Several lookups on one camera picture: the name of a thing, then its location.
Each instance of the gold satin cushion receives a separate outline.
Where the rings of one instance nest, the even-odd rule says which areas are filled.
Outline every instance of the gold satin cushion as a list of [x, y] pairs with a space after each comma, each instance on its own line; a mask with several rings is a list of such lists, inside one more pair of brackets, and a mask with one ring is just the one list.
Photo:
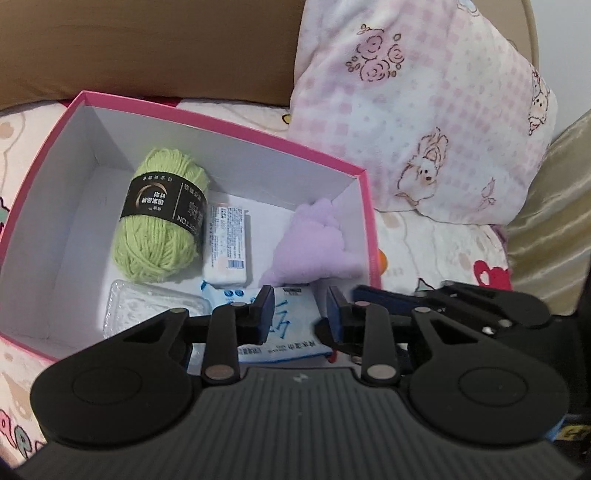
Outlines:
[[571, 313], [591, 256], [591, 112], [552, 143], [507, 233], [514, 289]]

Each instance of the blue package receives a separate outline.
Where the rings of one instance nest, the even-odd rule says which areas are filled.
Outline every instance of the blue package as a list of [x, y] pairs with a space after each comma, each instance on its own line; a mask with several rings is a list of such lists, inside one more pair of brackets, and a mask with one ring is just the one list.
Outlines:
[[[203, 282], [201, 291], [216, 308], [235, 301], [252, 303], [260, 288], [218, 289]], [[263, 345], [240, 346], [238, 359], [244, 363], [281, 362], [331, 353], [314, 335], [320, 312], [311, 287], [279, 287], [274, 291], [275, 315], [267, 341]]]

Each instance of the wall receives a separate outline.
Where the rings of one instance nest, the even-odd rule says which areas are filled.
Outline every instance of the wall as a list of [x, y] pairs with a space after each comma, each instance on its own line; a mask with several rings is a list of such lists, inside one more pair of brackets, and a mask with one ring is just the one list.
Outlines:
[[591, 109], [591, 0], [530, 0], [540, 72], [558, 98], [558, 135]]

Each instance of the pink checkered pillowcase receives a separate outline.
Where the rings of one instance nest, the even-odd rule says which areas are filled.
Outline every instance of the pink checkered pillowcase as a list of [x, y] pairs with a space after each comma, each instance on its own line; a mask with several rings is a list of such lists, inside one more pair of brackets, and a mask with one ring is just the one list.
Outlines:
[[556, 97], [470, 0], [307, 0], [288, 138], [365, 167], [375, 207], [510, 222]]

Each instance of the packaged soap bar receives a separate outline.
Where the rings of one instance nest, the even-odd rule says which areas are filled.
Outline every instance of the packaged soap bar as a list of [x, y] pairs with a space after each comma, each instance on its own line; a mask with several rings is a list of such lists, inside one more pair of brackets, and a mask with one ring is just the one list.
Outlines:
[[203, 279], [215, 287], [246, 284], [244, 210], [211, 204], [207, 207]]

